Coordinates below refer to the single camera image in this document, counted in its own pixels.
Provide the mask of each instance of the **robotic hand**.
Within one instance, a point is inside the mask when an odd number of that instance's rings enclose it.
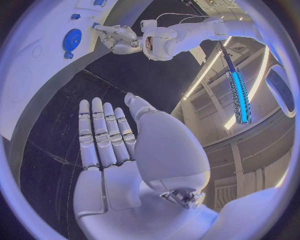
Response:
[[[103,26],[94,23],[101,41],[115,54],[132,54],[143,51],[155,61],[171,60],[180,52],[196,48],[206,39],[225,40],[229,36],[264,40],[253,21],[225,20],[209,17],[199,23],[180,23],[158,27],[157,20],[142,20],[142,37],[137,37],[128,27]]]
[[[154,236],[160,231],[171,233],[178,224],[185,224],[183,216],[195,214],[205,197],[200,192],[208,184],[210,165],[190,130],[132,93],[125,96],[125,103],[137,124],[137,140],[122,109],[113,111],[110,103],[102,106],[99,98],[91,106],[94,138],[89,102],[82,100],[79,105],[84,171],[78,177],[73,203],[77,222],[89,239],[97,239],[95,223],[106,226],[107,232],[102,228],[101,234],[107,239],[125,234],[120,230],[114,235],[111,226],[124,229],[128,239],[147,239],[132,236],[141,228],[147,229],[149,239],[157,239]],[[166,225],[157,219],[165,219]],[[158,224],[151,229],[148,221]]]

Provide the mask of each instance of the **led light strip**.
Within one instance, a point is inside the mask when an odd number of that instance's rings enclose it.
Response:
[[[226,47],[229,43],[232,36],[229,36],[224,43],[224,46]],[[214,63],[217,61],[218,57],[221,55],[222,51],[220,50],[217,55],[214,57],[214,59],[211,61],[211,63],[208,65],[207,69],[204,71],[204,73],[201,75],[201,77],[195,82],[195,84],[191,87],[191,89],[187,92],[187,94],[184,95],[183,100],[186,100],[192,92],[195,90],[195,88],[199,85],[199,83],[202,81],[202,79],[206,76],[206,74],[209,72],[209,70],[212,68]]]
[[[255,93],[257,92],[260,84],[261,84],[261,81],[263,79],[263,76],[265,74],[265,71],[266,71],[266,68],[267,68],[267,63],[268,63],[268,59],[269,59],[269,48],[266,46],[265,47],[265,51],[264,51],[264,56],[263,56],[263,60],[262,60],[262,64],[261,64],[261,67],[260,67],[260,70],[259,70],[259,73],[258,73],[258,76],[253,84],[253,87],[250,91],[250,93],[248,94],[248,99],[249,99],[249,102],[251,102],[251,100],[253,99]],[[235,115],[233,115],[230,120],[224,125],[224,127],[229,130],[236,122],[236,119],[235,119]]]

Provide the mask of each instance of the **robot finger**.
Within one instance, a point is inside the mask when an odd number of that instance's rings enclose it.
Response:
[[[135,156],[135,145],[137,142],[136,137],[133,134],[133,131],[131,130],[127,122],[123,110],[118,107],[114,110],[114,114],[120,130],[120,134],[122,135],[123,141],[130,155],[130,160],[134,161],[136,159]]]
[[[118,164],[130,160],[129,153],[126,149],[120,130],[116,121],[113,106],[106,102],[103,105],[104,117],[109,134],[109,139]]]
[[[99,162],[94,145],[94,138],[90,120],[90,104],[87,100],[82,100],[79,104],[79,143],[81,161],[84,170],[90,167],[99,167]]]
[[[100,98],[95,97],[91,102],[93,126],[95,132],[95,139],[97,149],[100,156],[100,161],[103,168],[107,168],[117,163],[117,159],[110,141],[108,133],[102,101]]]

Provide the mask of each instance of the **blue light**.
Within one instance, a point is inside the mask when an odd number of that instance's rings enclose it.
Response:
[[[234,79],[234,83],[235,83],[237,94],[238,94],[241,122],[242,123],[247,123],[246,104],[245,104],[245,99],[244,99],[244,94],[243,94],[243,89],[242,89],[242,86],[241,86],[241,82],[240,82],[239,76],[236,72],[232,73],[232,77]]]

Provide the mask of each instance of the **black floor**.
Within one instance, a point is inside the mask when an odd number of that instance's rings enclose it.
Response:
[[[161,13],[194,12],[176,0],[155,0],[134,24]],[[184,17],[164,16],[160,26],[177,24]],[[215,44],[201,45],[209,56]],[[135,134],[136,125],[124,104],[126,92],[145,98],[159,110],[170,113],[200,70],[189,52],[170,61],[148,60],[142,53],[109,53],[79,72],[62,87],[34,124],[24,149],[20,171],[21,191],[34,210],[56,231],[70,240],[85,239],[73,212],[73,194],[83,170],[78,139],[78,111],[82,99],[99,97],[113,108],[121,107]]]

